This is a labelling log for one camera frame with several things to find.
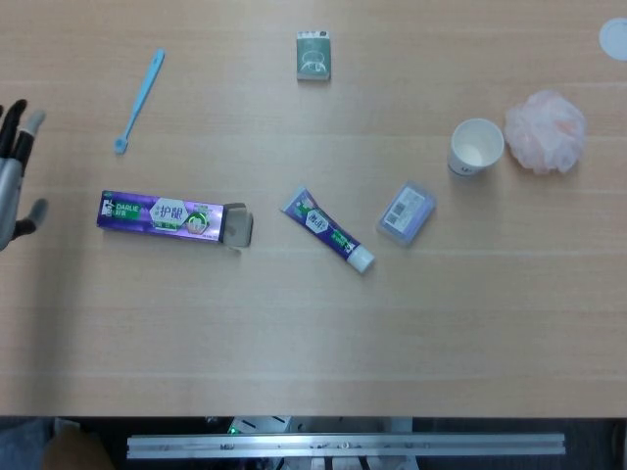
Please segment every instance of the table surface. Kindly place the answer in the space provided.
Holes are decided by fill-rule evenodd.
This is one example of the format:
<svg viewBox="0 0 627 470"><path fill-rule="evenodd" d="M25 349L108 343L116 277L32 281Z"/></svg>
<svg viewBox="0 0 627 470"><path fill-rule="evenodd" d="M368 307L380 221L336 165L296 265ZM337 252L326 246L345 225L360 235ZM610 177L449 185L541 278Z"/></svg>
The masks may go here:
<svg viewBox="0 0 627 470"><path fill-rule="evenodd" d="M627 69L605 0L11 0L0 97L48 118L0 262L0 413L627 414ZM332 34L297 82L296 31ZM157 47L166 60L113 153ZM586 115L584 160L446 166L466 118L541 89ZM375 223L408 179L438 208ZM299 184L376 255L364 276L278 208ZM105 233L113 189L246 203L249 249Z"/></svg>

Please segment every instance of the tube cap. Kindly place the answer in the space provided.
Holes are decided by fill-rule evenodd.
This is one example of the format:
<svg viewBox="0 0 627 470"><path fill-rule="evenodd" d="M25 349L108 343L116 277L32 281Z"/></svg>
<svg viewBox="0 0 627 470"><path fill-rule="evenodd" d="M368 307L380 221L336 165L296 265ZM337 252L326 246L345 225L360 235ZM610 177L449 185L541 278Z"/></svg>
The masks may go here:
<svg viewBox="0 0 627 470"><path fill-rule="evenodd" d="M363 274L374 261L374 255L363 245L359 245L353 250L347 261L360 274Z"/></svg>

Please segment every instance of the paper cup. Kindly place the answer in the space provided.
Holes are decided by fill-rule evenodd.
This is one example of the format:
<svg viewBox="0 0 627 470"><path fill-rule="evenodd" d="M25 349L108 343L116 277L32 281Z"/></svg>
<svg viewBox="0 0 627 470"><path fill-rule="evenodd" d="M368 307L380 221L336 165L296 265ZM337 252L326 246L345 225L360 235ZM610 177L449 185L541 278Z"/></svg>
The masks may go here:
<svg viewBox="0 0 627 470"><path fill-rule="evenodd" d="M482 118L465 120L451 137L449 168L460 176L471 176L495 164L505 146L503 133L493 122Z"/></svg>

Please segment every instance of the toothbrush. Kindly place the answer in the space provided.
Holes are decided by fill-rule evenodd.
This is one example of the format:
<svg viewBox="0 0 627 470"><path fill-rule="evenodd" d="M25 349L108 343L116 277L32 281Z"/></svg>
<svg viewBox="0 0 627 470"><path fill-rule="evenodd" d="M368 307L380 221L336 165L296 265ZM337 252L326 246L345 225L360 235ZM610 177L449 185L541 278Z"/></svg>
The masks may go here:
<svg viewBox="0 0 627 470"><path fill-rule="evenodd" d="M128 119L128 124L126 125L126 129L124 130L124 134L119 136L114 144L114 150L116 151L117 155L123 155L124 152L126 152L130 131L135 124L135 120L137 119L139 112L141 111L141 107L144 106L144 102L148 97L148 93L150 93L150 89L152 88L153 83L157 78L157 74L159 73L159 69L161 68L161 64L164 62L165 57L166 51L163 49L157 49L157 52L155 52L152 61L150 61L150 67L148 67L148 71L146 72L146 76L144 77L144 82L141 84L139 93L137 93L137 98L135 98L133 110L130 113L130 118Z"/></svg>

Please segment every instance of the purple toothpaste box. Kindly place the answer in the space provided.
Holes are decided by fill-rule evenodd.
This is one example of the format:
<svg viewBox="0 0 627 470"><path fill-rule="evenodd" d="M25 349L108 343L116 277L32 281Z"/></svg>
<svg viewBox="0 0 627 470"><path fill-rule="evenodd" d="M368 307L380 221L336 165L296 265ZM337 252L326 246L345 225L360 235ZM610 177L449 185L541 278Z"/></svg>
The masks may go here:
<svg viewBox="0 0 627 470"><path fill-rule="evenodd" d="M97 224L103 229L141 232L221 243L227 206L103 191Z"/></svg>

